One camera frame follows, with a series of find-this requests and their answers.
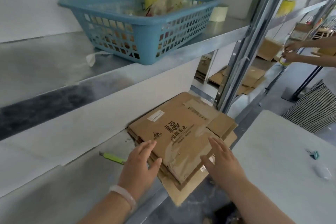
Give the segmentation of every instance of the gray floor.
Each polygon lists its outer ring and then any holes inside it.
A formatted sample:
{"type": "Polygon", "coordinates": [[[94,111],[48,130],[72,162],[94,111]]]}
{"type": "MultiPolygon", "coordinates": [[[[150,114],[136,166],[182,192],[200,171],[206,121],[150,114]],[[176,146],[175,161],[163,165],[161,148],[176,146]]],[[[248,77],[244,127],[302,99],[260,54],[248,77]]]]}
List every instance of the gray floor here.
{"type": "MultiPolygon", "coordinates": [[[[308,48],[304,50],[303,54],[310,55],[310,52],[311,50],[308,48]]],[[[291,87],[293,90],[296,90],[314,68],[315,66],[308,64],[291,64],[270,92],[261,100],[261,106],[256,106],[256,108],[246,116],[244,121],[248,120],[247,123],[252,123],[256,116],[255,113],[260,112],[260,109],[267,109],[281,115],[293,105],[281,98],[285,88],[291,87]]],[[[327,71],[327,68],[322,69],[308,87],[313,86],[314,83],[321,80],[327,71]]],[[[331,124],[319,131],[317,136],[336,146],[335,131],[336,124],[331,124]]],[[[205,179],[180,207],[176,207],[171,199],[167,198],[143,223],[198,224],[202,223],[205,217],[213,218],[213,212],[228,202],[229,199],[226,194],[211,184],[208,179],[205,179]]]]}

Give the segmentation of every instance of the green utility knife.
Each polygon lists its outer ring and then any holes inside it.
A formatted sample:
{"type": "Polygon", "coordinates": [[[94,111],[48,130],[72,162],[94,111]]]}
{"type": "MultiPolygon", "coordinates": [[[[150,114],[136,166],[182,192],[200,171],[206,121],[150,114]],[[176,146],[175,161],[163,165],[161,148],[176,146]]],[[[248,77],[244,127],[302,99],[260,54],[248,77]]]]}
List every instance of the green utility knife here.
{"type": "Polygon", "coordinates": [[[103,156],[104,158],[107,158],[107,159],[109,159],[109,160],[111,160],[111,161],[117,162],[117,163],[119,163],[119,164],[121,164],[121,165],[124,165],[125,162],[126,162],[126,160],[124,160],[124,159],[122,159],[122,158],[119,158],[119,157],[117,157],[117,156],[115,156],[115,155],[113,155],[113,154],[110,154],[110,153],[99,152],[99,155],[100,155],[100,156],[103,156]]]}

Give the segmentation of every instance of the basket rim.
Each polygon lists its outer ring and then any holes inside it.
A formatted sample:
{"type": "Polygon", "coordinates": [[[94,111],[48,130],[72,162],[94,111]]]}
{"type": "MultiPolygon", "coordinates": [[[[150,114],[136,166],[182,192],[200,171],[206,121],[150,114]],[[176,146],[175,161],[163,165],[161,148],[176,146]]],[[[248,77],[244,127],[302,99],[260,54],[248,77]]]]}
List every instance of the basket rim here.
{"type": "Polygon", "coordinates": [[[88,9],[83,4],[76,4],[79,0],[59,0],[58,4],[60,6],[75,9],[77,11],[81,11],[86,14],[92,14],[94,13],[95,16],[99,16],[102,18],[107,18],[110,20],[120,21],[124,23],[129,23],[133,25],[161,25],[173,20],[176,20],[178,18],[181,18],[183,16],[190,15],[195,12],[202,11],[207,8],[213,8],[221,3],[220,0],[195,0],[195,1],[202,1],[205,3],[190,7],[190,8],[183,8],[174,12],[171,12],[169,14],[165,15],[158,15],[154,17],[141,17],[141,16],[130,16],[126,14],[120,14],[120,13],[105,13],[96,9],[88,9]]]}

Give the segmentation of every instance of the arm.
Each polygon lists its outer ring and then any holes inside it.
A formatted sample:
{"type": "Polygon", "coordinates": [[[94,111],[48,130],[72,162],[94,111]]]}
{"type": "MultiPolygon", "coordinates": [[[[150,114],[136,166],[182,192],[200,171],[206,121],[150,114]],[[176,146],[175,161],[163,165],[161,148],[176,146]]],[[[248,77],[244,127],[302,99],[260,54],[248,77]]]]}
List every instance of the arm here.
{"type": "Polygon", "coordinates": [[[321,67],[336,67],[336,56],[312,57],[299,55],[294,52],[284,52],[282,56],[288,62],[301,62],[321,67]]]}
{"type": "Polygon", "coordinates": [[[321,38],[318,40],[297,41],[285,46],[287,52],[300,48],[333,48],[336,47],[336,36],[321,38]]]}
{"type": "MultiPolygon", "coordinates": [[[[147,168],[147,159],[156,141],[147,141],[137,146],[128,156],[118,185],[138,201],[150,188],[159,171],[162,159],[158,158],[147,168]]],[[[112,191],[99,202],[78,224],[121,224],[131,211],[131,206],[120,194],[112,191]]]]}
{"type": "Polygon", "coordinates": [[[209,138],[215,164],[201,160],[214,181],[229,195],[247,224],[295,224],[246,177],[238,160],[223,141],[209,138]]]}

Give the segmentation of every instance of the person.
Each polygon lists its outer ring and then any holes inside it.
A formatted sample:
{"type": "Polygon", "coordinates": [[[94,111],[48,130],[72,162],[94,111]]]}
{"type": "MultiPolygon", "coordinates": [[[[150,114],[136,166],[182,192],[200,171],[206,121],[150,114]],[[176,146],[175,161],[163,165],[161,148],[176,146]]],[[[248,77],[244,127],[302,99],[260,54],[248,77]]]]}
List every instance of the person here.
{"type": "Polygon", "coordinates": [[[311,133],[336,122],[336,57],[335,56],[304,56],[295,52],[299,48],[336,47],[336,36],[318,40],[298,41],[285,47],[282,56],[286,62],[301,62],[322,67],[333,67],[326,76],[300,98],[282,117],[311,133]]]}
{"type": "MultiPolygon", "coordinates": [[[[209,174],[235,203],[247,224],[293,224],[265,194],[246,177],[238,160],[224,142],[209,138],[215,154],[215,164],[206,156],[201,161],[209,174]]],[[[121,172],[118,185],[138,200],[153,183],[162,159],[158,158],[147,168],[147,159],[156,141],[147,141],[137,146],[130,154],[121,172]]],[[[120,224],[131,211],[131,205],[117,192],[110,192],[79,224],[120,224]]]]}

